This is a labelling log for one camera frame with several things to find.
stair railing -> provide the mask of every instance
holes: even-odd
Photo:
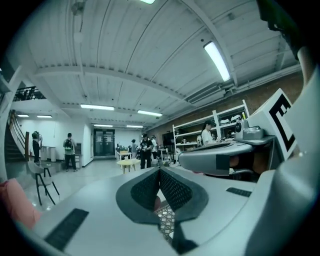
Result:
[[[17,147],[24,155],[25,160],[29,161],[29,132],[26,131],[25,135],[23,134],[14,110],[9,112],[8,124]]]

fluorescent light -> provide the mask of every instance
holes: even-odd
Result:
[[[91,110],[115,110],[113,106],[98,106],[98,105],[86,105],[86,104],[81,104],[80,106],[83,109],[91,109]]]
[[[150,115],[150,116],[155,116],[155,117],[162,117],[162,114],[143,111],[143,110],[138,110],[138,114]]]
[[[143,128],[141,125],[127,125],[128,128]]]
[[[52,118],[52,115],[37,115],[37,118]]]
[[[230,79],[230,75],[227,66],[214,42],[208,42],[203,48],[213,60],[216,68],[219,70],[220,75],[222,76],[223,81],[228,81]]]
[[[140,0],[140,1],[144,2],[146,4],[149,4],[149,5],[151,5],[151,4],[153,4],[155,2],[155,0]]]
[[[109,125],[109,124],[94,124],[93,126],[96,126],[96,127],[113,127],[113,125]]]

brick wall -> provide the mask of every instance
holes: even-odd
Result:
[[[199,118],[203,118],[212,115],[212,111],[216,110],[221,112],[231,109],[233,107],[242,104],[242,100],[245,100],[250,114],[253,114],[267,99],[269,99],[279,88],[281,88],[287,97],[293,104],[303,87],[303,76],[301,72],[294,73],[280,79],[271,81],[259,87],[244,91],[237,95],[234,95],[224,101],[208,105],[202,109],[198,109],[195,112],[189,113],[177,119],[174,119],[166,124],[158,126],[149,130],[147,133],[156,136],[156,140],[159,144],[163,143],[162,135],[168,132],[172,132],[172,125],[178,126]]]

person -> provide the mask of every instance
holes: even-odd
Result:
[[[151,142],[152,142],[152,155],[153,155],[153,159],[157,159],[157,151],[158,151],[158,146],[157,146],[157,142],[156,142],[156,136],[152,136],[151,137]]]
[[[133,139],[131,140],[132,142],[132,145],[131,145],[131,151],[132,151],[132,159],[135,159],[136,158],[136,155],[137,155],[137,145],[136,145],[136,140]]]
[[[34,162],[38,163],[39,160],[39,154],[40,154],[40,149],[42,147],[42,135],[38,131],[34,131],[32,133],[32,149],[34,153]]]
[[[72,139],[72,134],[69,132],[67,139],[63,142],[64,147],[64,159],[65,159],[65,170],[68,171],[69,162],[71,160],[73,171],[76,172],[76,148],[77,144]]]
[[[140,168],[144,169],[145,166],[147,168],[151,167],[151,151],[153,148],[153,144],[150,138],[148,138],[148,135],[144,133],[142,135],[142,140],[140,143],[140,151],[141,151],[141,163]]]
[[[214,139],[211,136],[212,123],[211,121],[205,121],[202,127],[201,137],[204,146],[208,146],[209,144],[214,143]]]

glass door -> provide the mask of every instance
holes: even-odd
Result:
[[[94,129],[93,155],[107,157],[115,155],[115,130]]]

